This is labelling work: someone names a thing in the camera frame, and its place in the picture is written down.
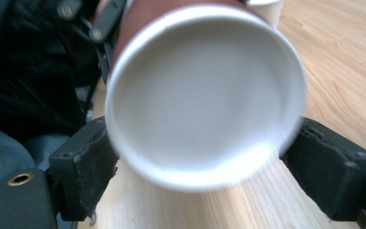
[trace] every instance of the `white cup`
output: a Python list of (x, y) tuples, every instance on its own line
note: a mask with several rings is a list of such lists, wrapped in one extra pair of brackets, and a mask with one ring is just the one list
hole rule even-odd
[(132, 3), (108, 80), (106, 122), (121, 158), (186, 191), (224, 187), (276, 160), (306, 93), (287, 39), (241, 5), (158, 11), (131, 31), (150, 4)]
[(274, 28), (277, 28), (283, 0), (248, 0), (246, 5)]

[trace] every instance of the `paper cup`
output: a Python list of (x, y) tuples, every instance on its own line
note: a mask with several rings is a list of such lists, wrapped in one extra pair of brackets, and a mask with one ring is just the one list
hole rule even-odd
[(283, 0), (248, 0), (246, 5), (274, 28), (277, 28)]
[(298, 131), (301, 63), (277, 30), (237, 1), (135, 0), (114, 58), (111, 143), (164, 187), (238, 182), (277, 159)]

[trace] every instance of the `black fabric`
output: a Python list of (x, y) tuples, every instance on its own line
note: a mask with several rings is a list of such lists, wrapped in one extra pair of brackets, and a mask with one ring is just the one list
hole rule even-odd
[(100, 76), (94, 46), (59, 20), (58, 2), (0, 0), (0, 130), (18, 140), (79, 130), (75, 84)]

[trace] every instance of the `black plastic bracket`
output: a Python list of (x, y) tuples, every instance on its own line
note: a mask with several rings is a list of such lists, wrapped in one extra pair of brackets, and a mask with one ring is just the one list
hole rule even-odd
[(95, 46), (105, 83), (111, 68), (115, 34), (120, 26), (126, 3), (127, 0), (111, 0), (99, 15), (94, 15), (97, 0), (62, 0), (57, 6), (59, 18), (79, 38)]
[(62, 184), (63, 220), (91, 217), (110, 179), (118, 156), (107, 136), (104, 117), (89, 122), (50, 156), (52, 179)]
[(366, 184), (366, 150), (305, 118), (282, 158), (305, 193), (333, 220), (357, 220)]

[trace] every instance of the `wooden table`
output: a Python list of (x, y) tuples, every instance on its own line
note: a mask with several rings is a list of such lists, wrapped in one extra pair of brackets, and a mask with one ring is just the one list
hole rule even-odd
[[(305, 115), (366, 148), (366, 0), (285, 0), (278, 29), (305, 66)], [(103, 87), (98, 93), (96, 116), (103, 115)], [(93, 228), (358, 228), (330, 221), (281, 161), (242, 184), (205, 194), (165, 190), (122, 161), (118, 167)]]

